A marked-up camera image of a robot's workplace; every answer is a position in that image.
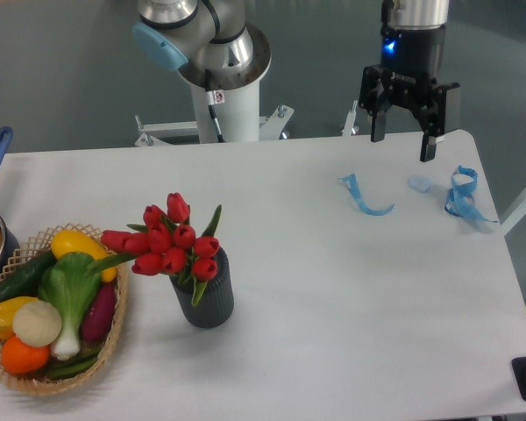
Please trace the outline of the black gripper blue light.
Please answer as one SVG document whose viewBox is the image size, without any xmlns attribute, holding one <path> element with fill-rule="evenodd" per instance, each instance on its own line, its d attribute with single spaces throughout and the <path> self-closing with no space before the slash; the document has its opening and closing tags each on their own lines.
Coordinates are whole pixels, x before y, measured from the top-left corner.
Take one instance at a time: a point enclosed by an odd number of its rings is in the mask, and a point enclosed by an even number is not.
<svg viewBox="0 0 526 421">
<path fill-rule="evenodd" d="M 437 144 L 459 127 L 460 84 L 436 84 L 445 25 L 380 29 L 380 63 L 363 69 L 359 107 L 371 121 L 371 141 L 384 140 L 392 105 L 410 109 L 423 132 L 420 161 L 435 159 Z"/>
</svg>

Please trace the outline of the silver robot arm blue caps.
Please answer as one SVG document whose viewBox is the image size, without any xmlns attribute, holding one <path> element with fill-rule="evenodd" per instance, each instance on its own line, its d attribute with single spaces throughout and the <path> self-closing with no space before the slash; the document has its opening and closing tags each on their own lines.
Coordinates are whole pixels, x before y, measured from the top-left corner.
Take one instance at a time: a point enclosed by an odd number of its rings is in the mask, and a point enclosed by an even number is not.
<svg viewBox="0 0 526 421">
<path fill-rule="evenodd" d="M 354 110 L 371 120 L 381 141 L 387 111 L 399 107 L 418 122 L 421 161 L 459 124 L 460 87 L 441 84 L 446 1 L 385 1 L 381 5 L 380 62 L 363 70 Z M 265 35 L 245 19 L 242 1 L 141 1 L 132 35 L 144 54 L 189 85 L 202 143 L 280 139 L 293 110 L 259 113 L 259 83 L 271 63 Z"/>
</svg>

